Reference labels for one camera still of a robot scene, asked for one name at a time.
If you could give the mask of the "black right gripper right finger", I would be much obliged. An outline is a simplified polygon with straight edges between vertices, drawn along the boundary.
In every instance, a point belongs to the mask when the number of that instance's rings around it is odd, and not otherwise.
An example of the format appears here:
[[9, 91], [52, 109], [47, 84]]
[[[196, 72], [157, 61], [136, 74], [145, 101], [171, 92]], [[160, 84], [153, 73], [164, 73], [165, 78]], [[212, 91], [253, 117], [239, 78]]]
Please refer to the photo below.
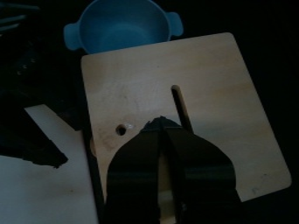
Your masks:
[[236, 224], [240, 199], [233, 164], [219, 147], [163, 118], [177, 224]]

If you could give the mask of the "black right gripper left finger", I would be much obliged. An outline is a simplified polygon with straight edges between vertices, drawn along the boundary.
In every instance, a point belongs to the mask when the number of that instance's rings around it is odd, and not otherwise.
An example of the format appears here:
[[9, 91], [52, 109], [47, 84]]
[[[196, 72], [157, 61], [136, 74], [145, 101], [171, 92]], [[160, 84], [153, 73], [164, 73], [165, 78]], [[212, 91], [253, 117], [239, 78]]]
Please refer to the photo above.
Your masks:
[[104, 224], [160, 224], [157, 176], [161, 119], [120, 147], [107, 170]]

